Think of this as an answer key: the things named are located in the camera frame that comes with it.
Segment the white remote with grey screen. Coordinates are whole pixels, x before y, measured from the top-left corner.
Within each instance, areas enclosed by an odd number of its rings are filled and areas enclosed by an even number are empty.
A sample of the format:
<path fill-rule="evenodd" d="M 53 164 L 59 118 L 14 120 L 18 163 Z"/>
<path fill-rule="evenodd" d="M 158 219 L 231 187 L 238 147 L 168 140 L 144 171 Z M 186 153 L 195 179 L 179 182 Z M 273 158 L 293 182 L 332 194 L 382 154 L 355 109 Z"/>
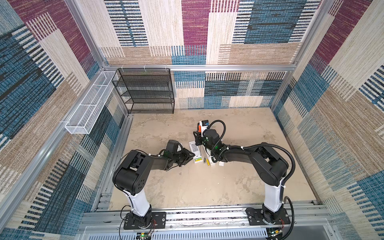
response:
<path fill-rule="evenodd" d="M 201 152 L 200 152 L 200 149 L 199 149 L 199 147 L 196 145 L 196 142 L 195 141 L 191 141 L 191 142 L 189 142 L 189 146 L 190 146 L 190 151 L 195 155 L 194 157 L 193 157 L 193 161 L 194 161 L 194 159 L 196 159 L 196 158 L 202 158 L 202 154 L 201 154 Z"/>

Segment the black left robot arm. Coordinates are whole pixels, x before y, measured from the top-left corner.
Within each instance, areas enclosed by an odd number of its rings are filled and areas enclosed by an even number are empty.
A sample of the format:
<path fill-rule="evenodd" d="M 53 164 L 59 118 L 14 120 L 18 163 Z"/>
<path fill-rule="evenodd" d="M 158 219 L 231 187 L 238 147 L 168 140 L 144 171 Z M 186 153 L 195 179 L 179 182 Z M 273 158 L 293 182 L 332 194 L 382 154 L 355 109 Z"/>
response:
<path fill-rule="evenodd" d="M 150 172 L 185 166 L 195 156 L 176 140 L 169 140 L 166 148 L 156 155 L 131 150 L 116 168 L 112 181 L 127 196 L 133 215 L 146 218 L 152 210 L 144 191 Z"/>

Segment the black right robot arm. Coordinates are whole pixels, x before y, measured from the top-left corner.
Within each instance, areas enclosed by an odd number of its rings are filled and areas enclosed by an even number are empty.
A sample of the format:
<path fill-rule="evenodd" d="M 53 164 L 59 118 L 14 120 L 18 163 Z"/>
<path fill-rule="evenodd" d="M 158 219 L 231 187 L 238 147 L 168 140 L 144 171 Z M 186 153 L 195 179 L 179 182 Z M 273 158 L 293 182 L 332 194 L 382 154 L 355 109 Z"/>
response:
<path fill-rule="evenodd" d="M 295 159 L 286 149 L 269 143 L 241 147 L 222 143 L 214 129 L 194 131 L 197 146 L 209 151 L 213 162 L 242 162 L 253 165 L 260 179 L 265 183 L 263 220 L 275 224 L 283 212 L 283 193 L 286 182 L 296 169 Z"/>

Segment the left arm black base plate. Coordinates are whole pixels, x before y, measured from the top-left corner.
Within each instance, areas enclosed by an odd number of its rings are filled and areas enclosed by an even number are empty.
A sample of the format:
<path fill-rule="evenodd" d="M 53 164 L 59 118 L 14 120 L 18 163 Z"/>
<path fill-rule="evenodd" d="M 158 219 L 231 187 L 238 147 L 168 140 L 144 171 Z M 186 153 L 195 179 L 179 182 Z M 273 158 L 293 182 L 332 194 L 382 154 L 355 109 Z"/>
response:
<path fill-rule="evenodd" d="M 124 230 L 149 230 L 154 228 L 164 229 L 166 226 L 167 213 L 166 212 L 148 212 L 144 217 L 135 215 L 129 212 L 124 221 Z"/>

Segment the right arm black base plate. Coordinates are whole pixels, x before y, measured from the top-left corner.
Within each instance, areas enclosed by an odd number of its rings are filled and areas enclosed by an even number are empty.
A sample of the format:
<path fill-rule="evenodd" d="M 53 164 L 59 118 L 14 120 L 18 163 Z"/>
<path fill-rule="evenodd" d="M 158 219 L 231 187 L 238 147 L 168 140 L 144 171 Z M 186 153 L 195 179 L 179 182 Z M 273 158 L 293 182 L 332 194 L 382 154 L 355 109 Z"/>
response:
<path fill-rule="evenodd" d="M 291 219 L 287 210 L 281 207 L 277 212 L 268 209 L 246 208 L 245 210 L 250 226 L 290 225 Z"/>

